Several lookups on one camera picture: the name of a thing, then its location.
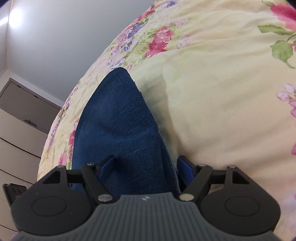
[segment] stitching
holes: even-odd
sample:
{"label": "stitching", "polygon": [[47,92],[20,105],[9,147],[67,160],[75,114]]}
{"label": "stitching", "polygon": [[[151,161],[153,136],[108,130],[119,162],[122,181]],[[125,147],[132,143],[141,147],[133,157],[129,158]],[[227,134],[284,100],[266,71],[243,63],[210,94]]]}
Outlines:
{"label": "stitching", "polygon": [[180,194],[181,191],[180,191],[180,189],[179,189],[179,186],[177,185],[177,179],[176,179],[177,174],[176,174],[176,170],[175,170],[175,168],[174,168],[173,165],[172,165],[172,161],[170,160],[170,156],[169,156],[169,154],[168,154],[167,148],[166,148],[166,146],[165,146],[165,144],[164,144],[164,141],[163,141],[163,139],[162,139],[162,137],[161,137],[161,135],[160,135],[159,130],[158,130],[158,134],[159,134],[160,140],[161,140],[161,142],[162,142],[162,144],[163,144],[163,146],[164,146],[165,152],[166,152],[166,154],[167,154],[167,156],[168,156],[168,160],[169,160],[169,163],[170,163],[170,167],[171,167],[172,171],[174,172],[174,179],[175,179],[175,188],[176,188],[176,191],[177,191],[177,193]]}

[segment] jeans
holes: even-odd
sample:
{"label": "jeans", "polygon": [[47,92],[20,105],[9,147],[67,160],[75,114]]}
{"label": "jeans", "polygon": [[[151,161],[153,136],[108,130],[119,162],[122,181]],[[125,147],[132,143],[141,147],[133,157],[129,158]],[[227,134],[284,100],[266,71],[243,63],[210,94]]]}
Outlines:
{"label": "jeans", "polygon": [[[101,180],[114,197],[122,194],[179,193],[157,124],[141,92],[124,68],[111,71],[87,102],[74,137],[72,169],[114,155],[115,165]],[[73,189],[82,190],[80,184]]]}

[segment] gray ribbed pad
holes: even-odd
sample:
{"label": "gray ribbed pad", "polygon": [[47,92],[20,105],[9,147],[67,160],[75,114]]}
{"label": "gray ribbed pad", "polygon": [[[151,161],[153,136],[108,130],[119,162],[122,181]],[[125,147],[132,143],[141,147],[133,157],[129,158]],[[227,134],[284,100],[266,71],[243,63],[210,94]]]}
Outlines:
{"label": "gray ribbed pad", "polygon": [[176,200],[171,193],[121,196],[103,204],[75,230],[49,237],[24,232],[14,241],[280,241],[272,232],[239,237],[210,225],[194,203]]}

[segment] floral bedspread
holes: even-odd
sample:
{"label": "floral bedspread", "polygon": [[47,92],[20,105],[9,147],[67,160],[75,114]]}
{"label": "floral bedspread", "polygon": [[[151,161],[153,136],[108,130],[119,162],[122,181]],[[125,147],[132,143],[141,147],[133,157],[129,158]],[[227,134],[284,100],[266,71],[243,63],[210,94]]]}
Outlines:
{"label": "floral bedspread", "polygon": [[275,234],[296,236],[296,10],[284,0],[158,0],[80,79],[54,120],[38,178],[71,168],[84,106],[126,68],[172,160],[236,164],[281,206]]}

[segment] metal rivet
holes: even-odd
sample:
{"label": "metal rivet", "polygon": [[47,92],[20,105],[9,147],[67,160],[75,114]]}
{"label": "metal rivet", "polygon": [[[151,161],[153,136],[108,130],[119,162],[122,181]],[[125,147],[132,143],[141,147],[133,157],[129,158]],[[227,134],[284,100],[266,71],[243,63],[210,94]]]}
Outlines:
{"label": "metal rivet", "polygon": [[189,193],[183,193],[179,196],[179,198],[181,201],[188,202],[188,201],[192,201],[194,199],[194,196]]}
{"label": "metal rivet", "polygon": [[98,196],[98,200],[100,202],[109,202],[113,199],[113,197],[110,194],[101,194]]}

